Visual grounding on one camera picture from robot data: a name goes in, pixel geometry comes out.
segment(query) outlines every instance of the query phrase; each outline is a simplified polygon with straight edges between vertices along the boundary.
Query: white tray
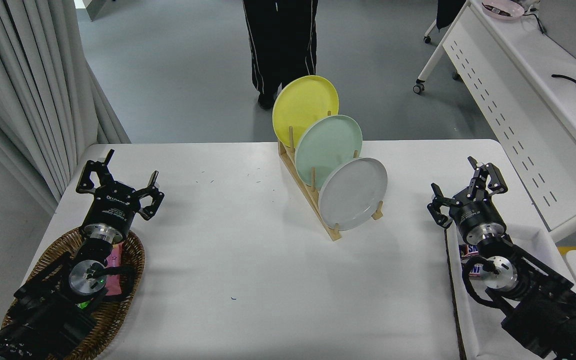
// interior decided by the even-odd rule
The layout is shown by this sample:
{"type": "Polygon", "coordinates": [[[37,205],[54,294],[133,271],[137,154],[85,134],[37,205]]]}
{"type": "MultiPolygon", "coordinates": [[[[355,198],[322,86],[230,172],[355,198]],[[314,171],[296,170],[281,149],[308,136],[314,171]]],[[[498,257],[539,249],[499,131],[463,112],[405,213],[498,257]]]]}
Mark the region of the white tray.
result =
{"type": "MultiPolygon", "coordinates": [[[[507,225],[507,233],[512,242],[528,251],[544,264],[553,268],[572,281],[569,269],[546,230],[525,225],[507,225]]],[[[539,360],[530,350],[524,348],[501,327],[505,315],[499,309],[492,309],[475,302],[466,292],[462,282],[462,267],[458,244],[462,244],[455,225],[447,230],[448,253],[454,283],[459,327],[468,360],[539,360]]],[[[478,279],[472,284],[480,297],[490,300],[484,292],[485,285],[478,279]]],[[[554,359],[554,354],[546,359],[554,359]]]]}

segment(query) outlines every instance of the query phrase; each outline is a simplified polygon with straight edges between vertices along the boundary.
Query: woven basket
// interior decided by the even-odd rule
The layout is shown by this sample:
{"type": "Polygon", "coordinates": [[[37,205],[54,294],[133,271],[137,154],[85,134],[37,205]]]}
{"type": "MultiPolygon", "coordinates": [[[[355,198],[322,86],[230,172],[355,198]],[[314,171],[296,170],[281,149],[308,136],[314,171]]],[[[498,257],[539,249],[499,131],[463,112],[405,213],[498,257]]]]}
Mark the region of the woven basket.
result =
{"type": "MultiPolygon", "coordinates": [[[[36,276],[39,271],[42,271],[50,263],[54,262],[59,256],[64,252],[68,251],[74,257],[82,245],[82,237],[77,230],[68,231],[60,238],[55,240],[48,248],[42,253],[37,264],[34,265],[32,272],[30,272],[29,279],[36,276]]],[[[93,360],[96,358],[104,349],[113,341],[115,335],[119,332],[126,314],[128,313],[128,308],[135,297],[135,292],[139,286],[139,282],[144,273],[144,265],[146,264],[146,254],[144,253],[144,246],[139,240],[139,237],[135,235],[134,232],[130,231],[128,233],[128,238],[123,242],[123,247],[121,249],[121,265],[130,265],[135,271],[134,287],[130,296],[126,297],[125,300],[121,302],[102,302],[98,306],[95,312],[93,312],[92,317],[96,320],[96,325],[92,331],[83,339],[81,344],[75,348],[75,350],[66,356],[65,360],[93,360]]],[[[120,277],[120,284],[123,289],[125,276],[120,277]]],[[[12,319],[9,317],[9,312],[6,313],[6,317],[2,322],[2,328],[8,325],[12,319]]],[[[57,360],[57,358],[52,355],[48,356],[49,360],[57,360]]]]}

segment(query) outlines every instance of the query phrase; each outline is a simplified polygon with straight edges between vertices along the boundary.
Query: yellow plate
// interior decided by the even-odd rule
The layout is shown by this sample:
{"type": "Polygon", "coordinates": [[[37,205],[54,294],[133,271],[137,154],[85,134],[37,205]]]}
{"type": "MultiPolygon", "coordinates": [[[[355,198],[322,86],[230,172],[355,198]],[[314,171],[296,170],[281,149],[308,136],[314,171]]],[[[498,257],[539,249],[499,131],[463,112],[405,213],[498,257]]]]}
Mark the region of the yellow plate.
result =
{"type": "Polygon", "coordinates": [[[272,108],[272,127],[277,139],[290,147],[290,127],[294,146],[316,121],[339,113],[339,96],[333,84],[317,75],[300,77],[281,90],[272,108]]]}

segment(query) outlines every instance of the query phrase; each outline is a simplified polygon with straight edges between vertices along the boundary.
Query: dish rack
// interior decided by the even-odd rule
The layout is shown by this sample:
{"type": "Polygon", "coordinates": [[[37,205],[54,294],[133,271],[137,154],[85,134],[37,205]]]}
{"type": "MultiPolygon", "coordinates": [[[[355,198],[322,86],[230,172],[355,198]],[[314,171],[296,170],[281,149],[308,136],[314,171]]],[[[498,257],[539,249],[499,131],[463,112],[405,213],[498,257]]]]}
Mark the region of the dish rack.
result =
{"type": "MultiPolygon", "coordinates": [[[[283,161],[284,166],[286,166],[286,169],[288,169],[288,172],[290,173],[290,175],[294,179],[295,183],[297,183],[297,186],[299,187],[299,189],[301,190],[301,193],[303,194],[303,196],[306,198],[306,200],[310,204],[310,207],[312,208],[312,210],[317,215],[317,218],[319,219],[321,225],[326,230],[327,234],[330,236],[330,239],[332,239],[332,241],[339,240],[339,239],[341,239],[341,233],[339,232],[339,224],[336,224],[334,226],[334,228],[329,227],[326,223],[324,223],[324,220],[322,219],[322,214],[320,214],[320,207],[319,207],[320,192],[317,190],[317,187],[315,187],[315,181],[316,181],[316,175],[317,175],[315,168],[314,167],[311,168],[311,171],[312,171],[311,184],[307,184],[306,182],[304,182],[299,177],[299,175],[297,174],[297,167],[295,167],[295,149],[296,148],[295,148],[295,137],[293,135],[293,127],[292,126],[288,127],[288,135],[289,135],[290,146],[284,145],[284,143],[282,143],[281,140],[277,139],[279,157],[283,161]]],[[[359,151],[355,150],[354,155],[352,157],[357,158],[358,156],[359,156],[359,151]]],[[[377,220],[377,219],[381,218],[382,216],[384,216],[384,214],[382,213],[382,206],[383,205],[384,205],[384,201],[380,200],[379,205],[377,206],[377,210],[375,210],[375,212],[372,214],[372,218],[374,220],[377,220]]]]}

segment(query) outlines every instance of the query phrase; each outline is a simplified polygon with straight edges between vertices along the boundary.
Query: white stripe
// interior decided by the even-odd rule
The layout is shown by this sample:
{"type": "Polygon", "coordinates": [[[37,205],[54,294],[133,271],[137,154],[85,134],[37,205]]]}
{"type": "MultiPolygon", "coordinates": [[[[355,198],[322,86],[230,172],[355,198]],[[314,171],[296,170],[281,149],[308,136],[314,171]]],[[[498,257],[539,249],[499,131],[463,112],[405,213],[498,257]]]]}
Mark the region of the white stripe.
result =
{"type": "MultiPolygon", "coordinates": [[[[312,70],[315,70],[315,61],[313,59],[313,8],[314,8],[314,1],[310,1],[310,39],[308,41],[308,52],[310,53],[310,63],[312,64],[312,70]]],[[[308,75],[311,75],[311,70],[308,68],[308,57],[306,55],[306,71],[308,71],[308,75]]]]}
{"type": "MultiPolygon", "coordinates": [[[[254,63],[256,63],[256,71],[254,72],[254,78],[257,79],[257,75],[259,74],[259,77],[261,78],[261,93],[265,94],[266,92],[264,91],[264,76],[261,74],[261,70],[259,70],[259,60],[257,57],[257,48],[255,47],[255,41],[252,39],[252,31],[250,30],[250,23],[248,21],[248,12],[246,10],[246,4],[243,2],[241,2],[241,4],[244,6],[244,15],[246,16],[246,26],[248,28],[248,33],[250,34],[250,44],[252,44],[252,48],[251,50],[254,52],[254,63]]],[[[259,86],[259,79],[256,80],[257,86],[259,86]]]]}

